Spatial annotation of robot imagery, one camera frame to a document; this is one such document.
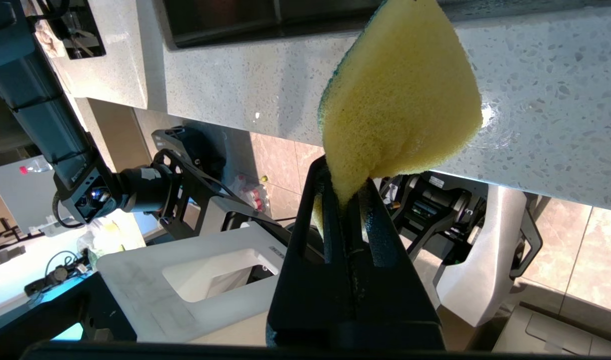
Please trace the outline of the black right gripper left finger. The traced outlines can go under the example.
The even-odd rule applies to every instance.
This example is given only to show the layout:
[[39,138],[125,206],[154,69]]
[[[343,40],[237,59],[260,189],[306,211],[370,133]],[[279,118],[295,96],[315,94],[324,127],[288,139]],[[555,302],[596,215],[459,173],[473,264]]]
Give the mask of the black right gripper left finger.
[[[268,347],[333,347],[353,313],[344,219],[326,157],[312,162],[266,320]],[[315,210],[323,224],[323,255],[307,255]]]

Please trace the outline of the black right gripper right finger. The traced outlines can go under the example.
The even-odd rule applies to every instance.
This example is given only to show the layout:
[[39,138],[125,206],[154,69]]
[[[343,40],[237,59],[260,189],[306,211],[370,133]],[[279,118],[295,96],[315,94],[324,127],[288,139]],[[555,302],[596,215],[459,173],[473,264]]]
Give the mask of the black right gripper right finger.
[[347,203],[345,228],[351,341],[367,349],[443,350],[440,317],[371,179]]

